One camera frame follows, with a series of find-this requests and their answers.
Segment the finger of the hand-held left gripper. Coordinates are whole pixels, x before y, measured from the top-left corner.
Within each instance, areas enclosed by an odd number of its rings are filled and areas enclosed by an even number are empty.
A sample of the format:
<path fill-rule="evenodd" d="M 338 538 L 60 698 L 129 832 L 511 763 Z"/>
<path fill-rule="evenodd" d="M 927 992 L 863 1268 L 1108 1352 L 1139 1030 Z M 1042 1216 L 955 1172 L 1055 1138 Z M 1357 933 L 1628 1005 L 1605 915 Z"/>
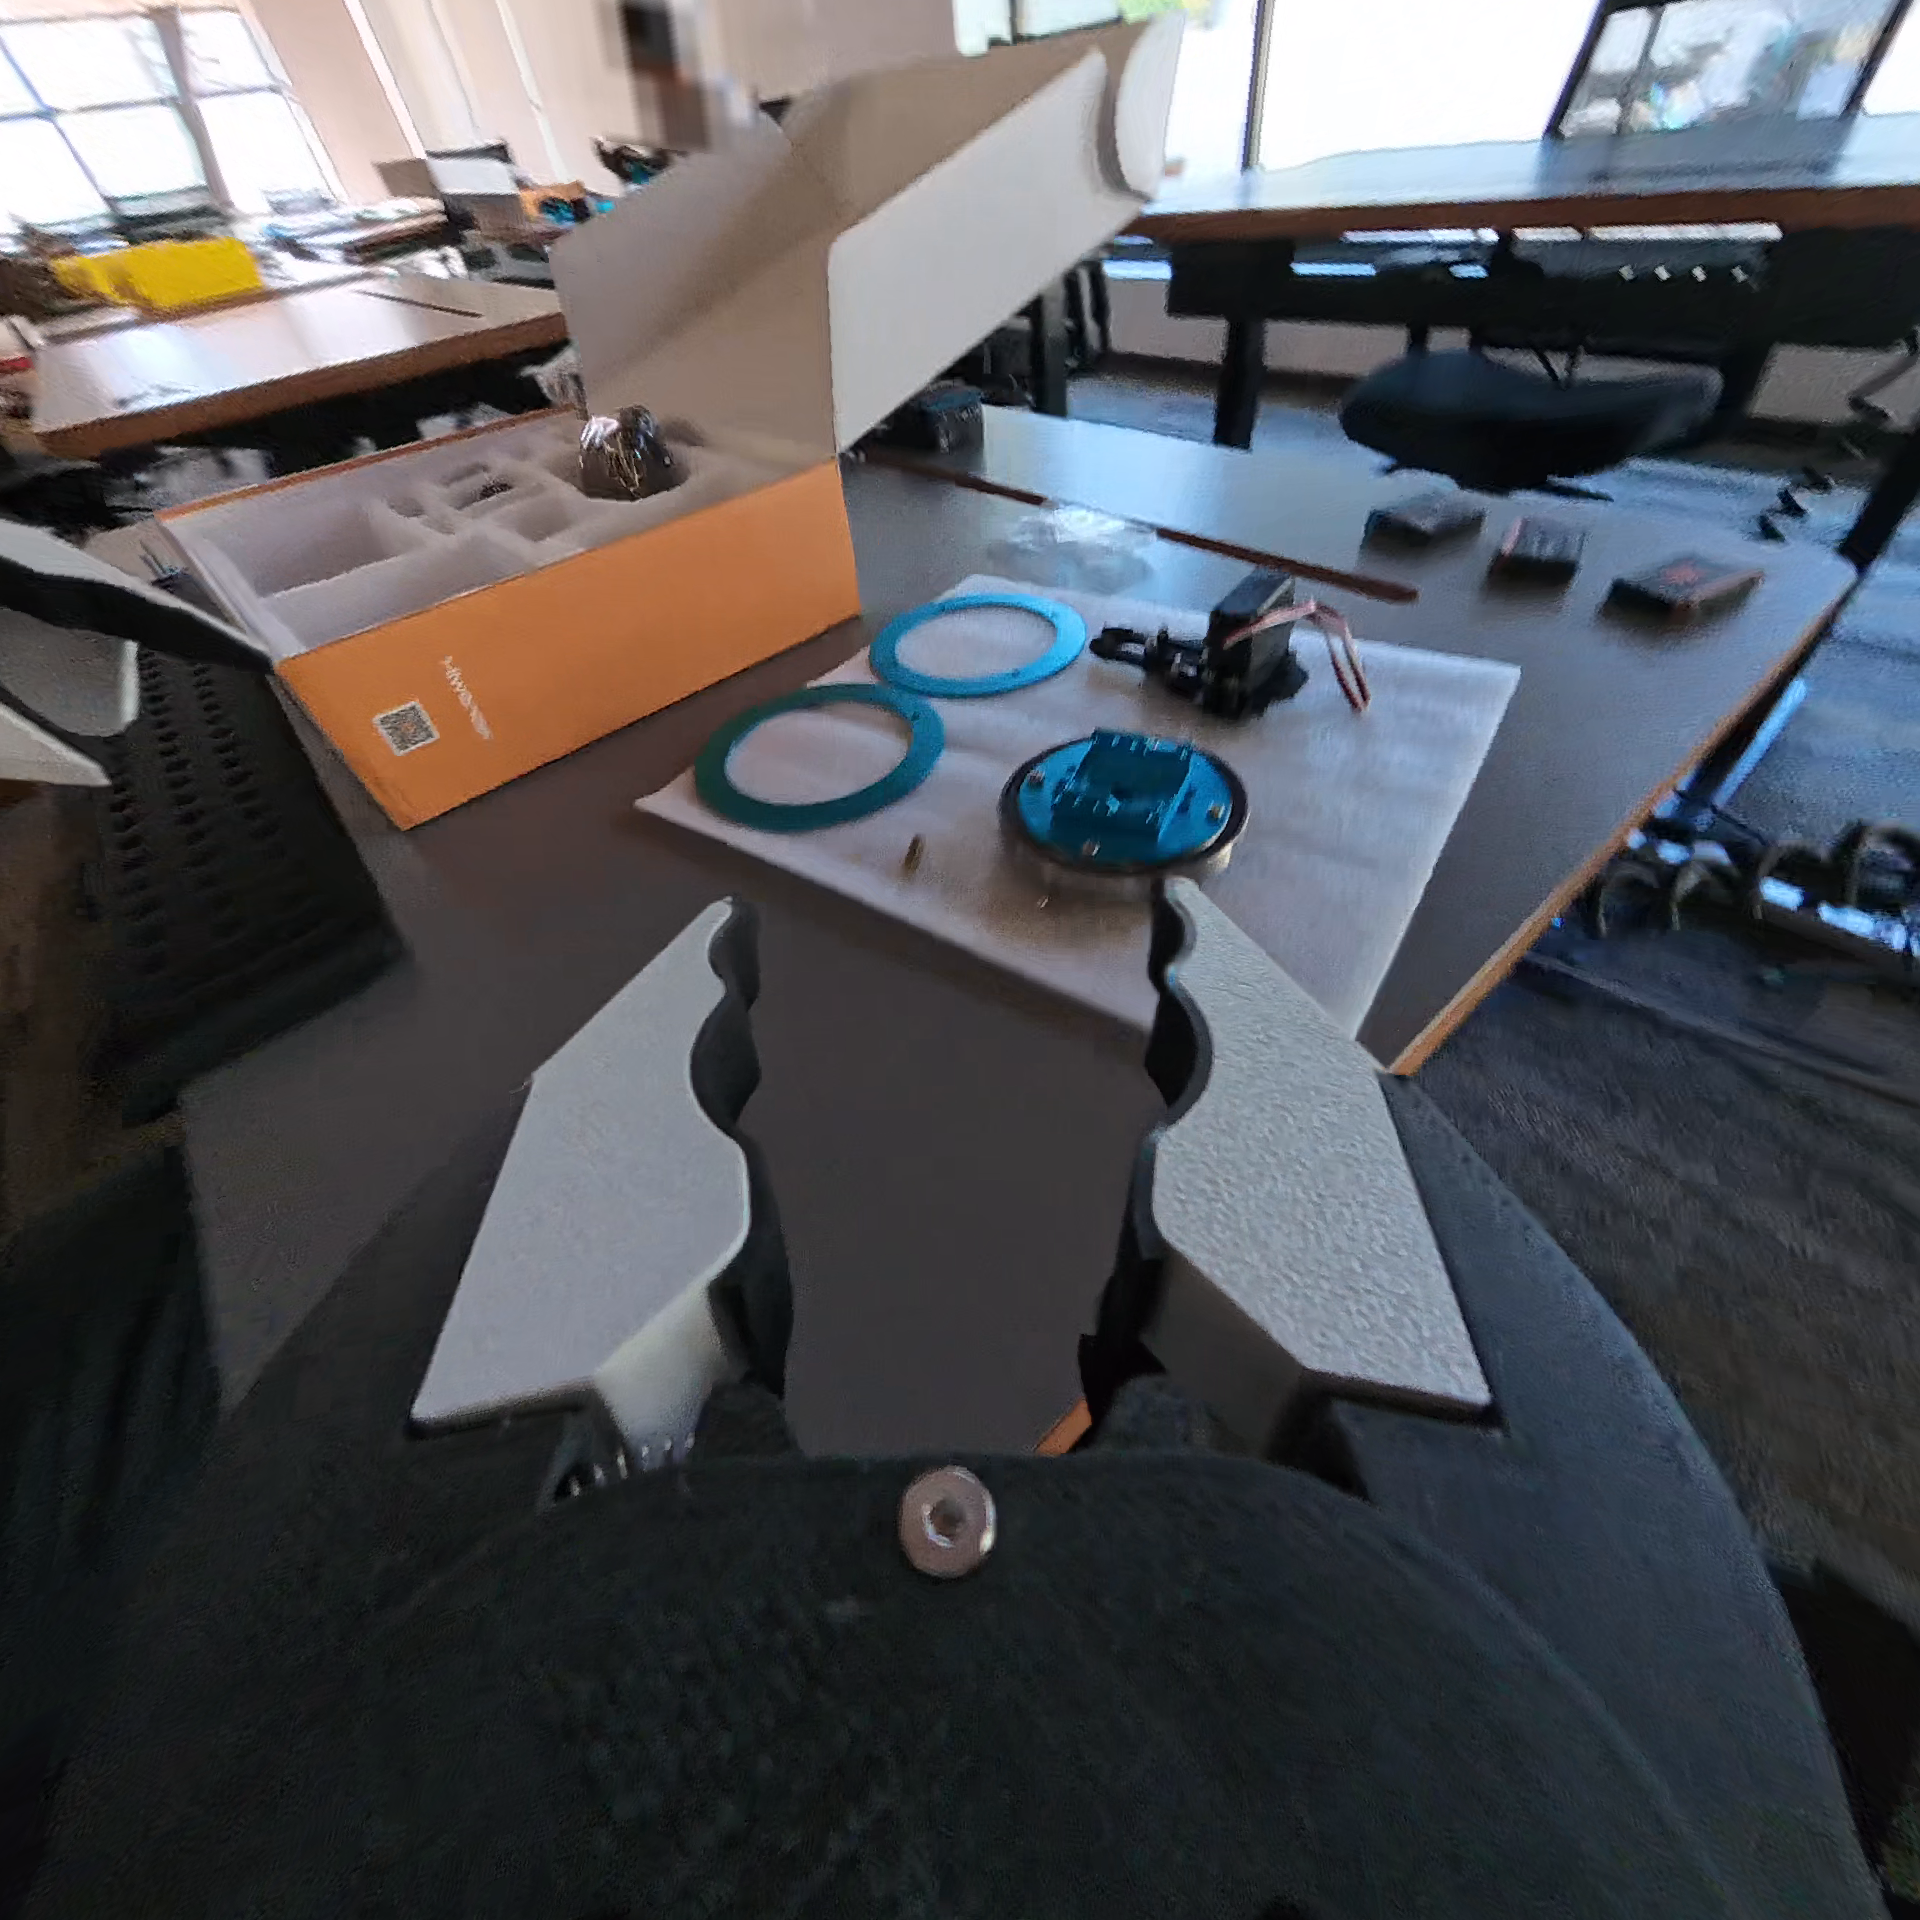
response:
<path fill-rule="evenodd" d="M 67 632 L 133 642 L 181 662 L 249 675 L 276 669 L 271 654 L 218 614 L 17 518 L 3 518 L 3 610 Z"/>
<path fill-rule="evenodd" d="M 137 719 L 137 650 L 3 610 L 3 782 L 110 786 Z"/>

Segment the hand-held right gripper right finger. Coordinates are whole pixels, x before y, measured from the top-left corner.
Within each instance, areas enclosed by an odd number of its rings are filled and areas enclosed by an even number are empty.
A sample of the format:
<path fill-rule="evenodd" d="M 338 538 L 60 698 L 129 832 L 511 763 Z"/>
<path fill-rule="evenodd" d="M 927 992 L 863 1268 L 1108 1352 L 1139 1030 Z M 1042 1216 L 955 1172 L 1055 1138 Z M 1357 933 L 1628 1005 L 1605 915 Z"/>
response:
<path fill-rule="evenodd" d="M 1194 880 L 1154 898 L 1139 1148 L 1079 1370 L 1092 1423 L 1161 1376 L 1243 1448 L 1321 1400 L 1492 1412 L 1374 1058 Z"/>

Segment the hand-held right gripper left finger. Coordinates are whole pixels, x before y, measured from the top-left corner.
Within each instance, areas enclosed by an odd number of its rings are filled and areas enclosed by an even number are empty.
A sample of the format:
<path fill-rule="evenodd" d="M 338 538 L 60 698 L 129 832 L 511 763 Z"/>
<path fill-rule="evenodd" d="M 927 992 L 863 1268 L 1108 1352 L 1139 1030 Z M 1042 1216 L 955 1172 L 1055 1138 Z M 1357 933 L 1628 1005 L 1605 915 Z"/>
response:
<path fill-rule="evenodd" d="M 722 898 L 532 1071 L 413 1428 L 565 1410 L 686 1453 L 714 1391 L 785 1391 L 785 1227 L 743 1126 L 759 984 L 757 911 Z"/>

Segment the blue round bearing base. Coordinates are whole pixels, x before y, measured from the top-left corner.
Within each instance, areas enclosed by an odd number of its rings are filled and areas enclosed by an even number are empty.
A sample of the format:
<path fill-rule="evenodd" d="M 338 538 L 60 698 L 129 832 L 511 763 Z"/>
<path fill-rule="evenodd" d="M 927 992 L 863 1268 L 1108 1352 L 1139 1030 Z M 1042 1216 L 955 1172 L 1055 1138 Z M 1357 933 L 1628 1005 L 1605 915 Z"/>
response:
<path fill-rule="evenodd" d="M 1191 741 L 1102 727 L 1020 763 L 996 819 L 1009 856 L 1049 893 L 1139 901 L 1223 874 L 1250 800 L 1235 768 Z"/>

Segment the dark desk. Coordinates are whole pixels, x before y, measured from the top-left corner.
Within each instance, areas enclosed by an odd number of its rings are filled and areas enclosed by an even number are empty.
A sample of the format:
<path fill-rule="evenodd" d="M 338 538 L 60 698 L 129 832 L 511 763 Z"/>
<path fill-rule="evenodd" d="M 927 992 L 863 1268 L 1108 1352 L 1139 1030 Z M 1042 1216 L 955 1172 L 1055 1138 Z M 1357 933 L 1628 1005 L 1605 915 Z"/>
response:
<path fill-rule="evenodd" d="M 1732 412 L 1783 346 L 1885 349 L 1915 332 L 1915 116 L 1359 151 L 1174 183 L 1134 224 L 1170 263 L 1169 311 L 1223 319 L 1213 444 L 1249 448 L 1268 323 L 1683 347 L 1735 365 Z M 1771 227 L 1758 258 L 1685 237 L 1633 271 L 1530 271 L 1525 232 Z M 1299 271 L 1357 236 L 1492 232 L 1486 276 Z"/>
<path fill-rule="evenodd" d="M 554 290 L 375 271 L 37 347 L 29 432 L 70 460 L 503 363 L 570 336 Z"/>
<path fill-rule="evenodd" d="M 1001 571 L 989 542 L 1044 495 L 1110 488 L 1153 520 L 1370 573 L 1333 591 L 1357 632 L 1519 664 L 1479 780 L 1362 1024 L 1418 1071 L 1510 975 L 1642 815 L 1790 678 L 1855 570 L 1674 514 L 1574 501 L 1586 556 L 1562 595 L 1486 580 L 1459 544 L 1364 557 L 1397 482 L 1331 452 L 1229 452 L 1015 416 L 1015 495 L 892 464 L 844 468 L 867 618 L 413 832 L 325 750 L 321 775 L 409 946 L 407 963 L 182 1095 L 212 1350 L 237 1400 L 284 1339 L 522 1080 L 710 901 L 759 906 L 762 1085 L 798 1284 L 789 1406 L 826 1451 L 1027 1448 L 1077 1400 L 1074 1341 L 1110 1270 L 1157 1111 L 1142 1039 L 815 893 L 634 802 L 743 704 L 862 650 L 892 612 Z M 1691 622 L 1602 600 L 1617 576 L 1701 556 L 1765 570 Z"/>

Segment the black perforated chair back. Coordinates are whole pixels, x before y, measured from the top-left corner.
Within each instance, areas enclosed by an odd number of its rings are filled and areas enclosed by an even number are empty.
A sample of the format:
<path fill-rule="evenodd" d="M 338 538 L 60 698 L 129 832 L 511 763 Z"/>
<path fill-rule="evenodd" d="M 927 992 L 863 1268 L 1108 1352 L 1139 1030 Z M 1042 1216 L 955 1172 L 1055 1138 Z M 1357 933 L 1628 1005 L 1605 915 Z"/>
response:
<path fill-rule="evenodd" d="M 107 743 L 98 1062 L 123 1122 L 375 983 L 405 942 L 265 678 L 141 652 Z"/>

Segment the yellow box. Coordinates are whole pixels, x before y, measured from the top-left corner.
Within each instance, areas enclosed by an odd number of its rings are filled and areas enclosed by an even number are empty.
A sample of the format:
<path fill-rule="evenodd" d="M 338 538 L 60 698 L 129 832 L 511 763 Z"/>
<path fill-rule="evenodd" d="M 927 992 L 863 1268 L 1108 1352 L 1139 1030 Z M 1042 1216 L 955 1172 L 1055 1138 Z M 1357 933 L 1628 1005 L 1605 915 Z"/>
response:
<path fill-rule="evenodd" d="M 271 287 L 255 256 L 231 236 L 162 240 L 106 253 L 61 253 L 49 263 L 73 296 L 177 315 L 245 302 Z"/>

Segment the white foam sheet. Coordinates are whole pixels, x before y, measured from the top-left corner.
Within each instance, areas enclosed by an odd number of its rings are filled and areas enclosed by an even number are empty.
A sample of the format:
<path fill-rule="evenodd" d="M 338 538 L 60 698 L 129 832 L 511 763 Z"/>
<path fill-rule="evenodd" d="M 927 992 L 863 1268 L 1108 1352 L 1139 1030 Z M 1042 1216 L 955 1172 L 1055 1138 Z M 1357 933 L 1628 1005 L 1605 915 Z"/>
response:
<path fill-rule="evenodd" d="M 1020 763 L 1092 730 L 1186 736 L 1228 760 L 1250 800 L 1233 864 L 1206 893 L 1356 1037 L 1519 683 L 1510 662 L 1366 638 L 1357 647 L 1366 714 L 1340 698 L 1316 631 L 1301 635 L 1305 690 L 1243 724 L 1081 655 L 1030 687 L 938 701 L 945 755 L 927 780 L 860 822 L 759 832 L 707 806 L 693 775 L 636 810 L 1145 1030 L 1157 1005 L 1150 901 L 1049 893 L 1035 911 L 1047 890 L 1009 856 L 996 802 Z M 925 859 L 902 876 L 914 832 Z"/>

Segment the large window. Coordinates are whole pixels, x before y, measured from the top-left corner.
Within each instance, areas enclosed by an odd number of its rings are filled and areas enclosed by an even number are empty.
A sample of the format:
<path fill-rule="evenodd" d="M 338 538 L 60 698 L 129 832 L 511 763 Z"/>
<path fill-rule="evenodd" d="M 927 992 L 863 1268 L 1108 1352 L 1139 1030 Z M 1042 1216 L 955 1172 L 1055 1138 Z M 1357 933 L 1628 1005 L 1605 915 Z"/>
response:
<path fill-rule="evenodd" d="M 1572 66 L 1595 4 L 1273 4 L 1255 164 L 1342 154 L 1532 142 Z M 1915 15 L 1865 115 L 1918 108 Z"/>
<path fill-rule="evenodd" d="M 5 240 L 246 222 L 342 198 L 246 7 L 5 7 Z"/>

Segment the orange white cardboard box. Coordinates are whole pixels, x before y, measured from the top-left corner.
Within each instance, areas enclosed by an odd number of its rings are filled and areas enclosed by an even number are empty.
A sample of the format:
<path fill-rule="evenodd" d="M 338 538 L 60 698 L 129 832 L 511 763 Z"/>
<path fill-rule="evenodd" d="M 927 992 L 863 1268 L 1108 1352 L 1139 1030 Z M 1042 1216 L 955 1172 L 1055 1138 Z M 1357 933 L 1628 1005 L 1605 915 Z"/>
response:
<path fill-rule="evenodd" d="M 578 484 L 567 406 L 162 511 L 182 564 L 398 828 L 860 612 L 842 455 L 1161 184 L 1185 21 L 837 80 L 550 247 L 589 416 L 689 466 Z M 454 511 L 446 479 L 511 472 Z"/>

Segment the shiny foil bag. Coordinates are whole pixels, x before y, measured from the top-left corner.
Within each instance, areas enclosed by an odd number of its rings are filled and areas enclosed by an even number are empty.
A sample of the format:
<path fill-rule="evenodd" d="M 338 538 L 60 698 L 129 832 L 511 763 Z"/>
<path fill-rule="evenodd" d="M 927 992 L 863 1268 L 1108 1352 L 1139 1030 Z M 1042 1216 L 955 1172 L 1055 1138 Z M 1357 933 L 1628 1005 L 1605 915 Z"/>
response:
<path fill-rule="evenodd" d="M 588 498 L 638 506 L 678 492 L 686 479 L 684 456 L 647 406 L 631 405 L 583 420 L 578 484 Z"/>

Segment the black servo claw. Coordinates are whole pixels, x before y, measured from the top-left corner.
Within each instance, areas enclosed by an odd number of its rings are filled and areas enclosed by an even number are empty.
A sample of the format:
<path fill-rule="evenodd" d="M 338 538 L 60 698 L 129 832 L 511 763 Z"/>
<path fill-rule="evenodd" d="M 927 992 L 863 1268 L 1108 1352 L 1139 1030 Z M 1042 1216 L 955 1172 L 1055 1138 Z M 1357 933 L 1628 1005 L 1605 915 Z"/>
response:
<path fill-rule="evenodd" d="M 1301 655 L 1301 632 L 1308 631 L 1327 647 L 1327 669 L 1343 704 L 1366 714 L 1374 692 L 1353 627 L 1323 598 L 1299 596 L 1292 576 L 1276 570 L 1249 571 L 1217 600 L 1195 638 L 1170 627 L 1107 627 L 1089 647 L 1097 660 L 1134 667 L 1199 714 L 1245 722 L 1305 690 L 1309 667 Z"/>

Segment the clear plastic bag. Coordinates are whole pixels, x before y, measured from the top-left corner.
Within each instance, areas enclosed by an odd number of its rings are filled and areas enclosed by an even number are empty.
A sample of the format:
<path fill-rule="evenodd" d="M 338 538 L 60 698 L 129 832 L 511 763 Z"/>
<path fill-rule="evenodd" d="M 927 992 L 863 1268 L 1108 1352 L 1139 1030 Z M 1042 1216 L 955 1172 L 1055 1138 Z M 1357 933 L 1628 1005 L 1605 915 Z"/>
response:
<path fill-rule="evenodd" d="M 1147 580 L 1161 540 L 1134 518 L 1044 501 L 1011 518 L 989 552 L 1009 576 L 1033 584 L 1121 595 Z"/>

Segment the black office chair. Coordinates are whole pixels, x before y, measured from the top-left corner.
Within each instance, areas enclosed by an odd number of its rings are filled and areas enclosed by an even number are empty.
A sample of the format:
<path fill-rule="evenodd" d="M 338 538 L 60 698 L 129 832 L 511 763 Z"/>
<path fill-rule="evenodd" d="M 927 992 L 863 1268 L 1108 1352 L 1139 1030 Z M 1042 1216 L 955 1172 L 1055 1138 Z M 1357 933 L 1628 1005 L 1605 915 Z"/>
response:
<path fill-rule="evenodd" d="M 1425 349 L 1364 374 L 1335 416 L 1351 444 L 1393 466 L 1516 493 L 1691 444 L 1719 402 L 1708 367 L 1555 379 L 1484 351 Z"/>

